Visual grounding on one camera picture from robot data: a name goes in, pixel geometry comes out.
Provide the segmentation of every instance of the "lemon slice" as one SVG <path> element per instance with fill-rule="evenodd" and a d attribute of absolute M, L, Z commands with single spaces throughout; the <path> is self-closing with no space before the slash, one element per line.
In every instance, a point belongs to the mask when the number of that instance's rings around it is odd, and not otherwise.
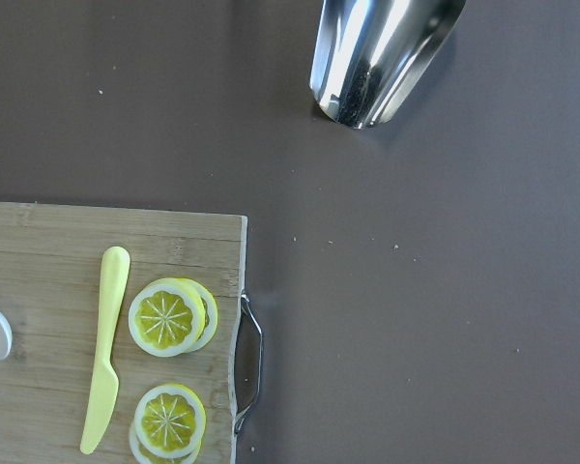
<path fill-rule="evenodd" d="M 131 426 L 129 427 L 129 446 L 131 448 L 133 457 L 135 457 L 135 460 L 139 464 L 193 464 L 195 459 L 197 459 L 198 454 L 200 453 L 200 445 L 198 445 L 194 452 L 191 452 L 184 457 L 170 459 L 158 457 L 157 455 L 148 451 L 137 438 L 137 434 L 135 433 L 135 422 L 132 422 Z"/>
<path fill-rule="evenodd" d="M 204 331 L 202 331 L 202 335 L 200 335 L 195 343 L 185 351 L 186 353 L 190 353 L 202 348 L 215 335 L 218 325 L 217 302 L 211 292 L 201 283 L 190 278 L 177 278 L 177 280 L 191 287 L 199 295 L 200 299 L 202 299 L 202 305 L 204 306 Z"/>
<path fill-rule="evenodd" d="M 164 384 L 140 399 L 133 423 L 144 448 L 158 457 L 176 459 L 200 446 L 206 413 L 193 391 L 179 384 Z"/>
<path fill-rule="evenodd" d="M 148 284 L 133 299 L 129 331 L 135 343 L 151 355 L 184 353 L 202 335 L 205 311 L 191 287 L 174 278 Z"/>

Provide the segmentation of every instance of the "yellow knife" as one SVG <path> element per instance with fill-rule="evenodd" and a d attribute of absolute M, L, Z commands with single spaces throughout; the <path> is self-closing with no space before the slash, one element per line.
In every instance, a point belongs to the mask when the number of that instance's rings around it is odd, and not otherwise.
<path fill-rule="evenodd" d="M 124 248 L 108 248 L 101 260 L 99 282 L 99 323 L 97 348 L 90 384 L 88 410 L 79 449 L 84 454 L 95 450 L 114 411 L 118 394 L 118 376 L 110 363 L 118 313 L 125 295 L 131 259 Z"/>

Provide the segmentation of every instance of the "bamboo board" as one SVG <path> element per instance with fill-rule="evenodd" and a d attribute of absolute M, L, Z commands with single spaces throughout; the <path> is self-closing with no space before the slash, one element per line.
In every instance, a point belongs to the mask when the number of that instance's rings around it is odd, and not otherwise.
<path fill-rule="evenodd" d="M 0 362 L 0 463 L 133 463 L 128 437 L 137 402 L 166 382 L 187 385 L 206 408 L 196 462 L 234 463 L 246 242 L 246 217 L 0 203 L 0 311 L 13 329 L 11 354 Z M 115 245 L 131 257 L 112 355 L 120 389 L 101 443 L 84 455 L 101 259 Z M 217 334 L 197 352 L 156 358 L 131 339 L 131 300 L 164 276 L 198 280 L 216 297 Z"/>

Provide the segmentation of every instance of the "cutting board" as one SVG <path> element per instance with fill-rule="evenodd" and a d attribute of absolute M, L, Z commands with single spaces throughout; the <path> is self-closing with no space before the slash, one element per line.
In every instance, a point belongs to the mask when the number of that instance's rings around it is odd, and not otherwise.
<path fill-rule="evenodd" d="M 177 382 L 207 412 L 197 463 L 232 464 L 246 242 L 240 216 L 0 203 L 0 311 L 13 329 L 12 352 L 0 361 L 0 463 L 133 463 L 128 437 L 137 402 L 150 388 Z M 101 443 L 84 455 L 101 259 L 111 246 L 131 257 L 112 355 L 120 389 Z M 156 358 L 131 338 L 132 299 L 164 276 L 195 279 L 217 300 L 217 334 L 197 352 Z"/>

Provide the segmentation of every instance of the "brown table surface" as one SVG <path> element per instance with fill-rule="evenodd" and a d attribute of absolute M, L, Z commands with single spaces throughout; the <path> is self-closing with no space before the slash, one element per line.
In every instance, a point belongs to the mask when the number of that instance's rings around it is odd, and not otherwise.
<path fill-rule="evenodd" d="M 365 131 L 320 8 L 0 1 L 0 200 L 248 216 L 239 463 L 580 464 L 580 1 L 468 2 Z"/>

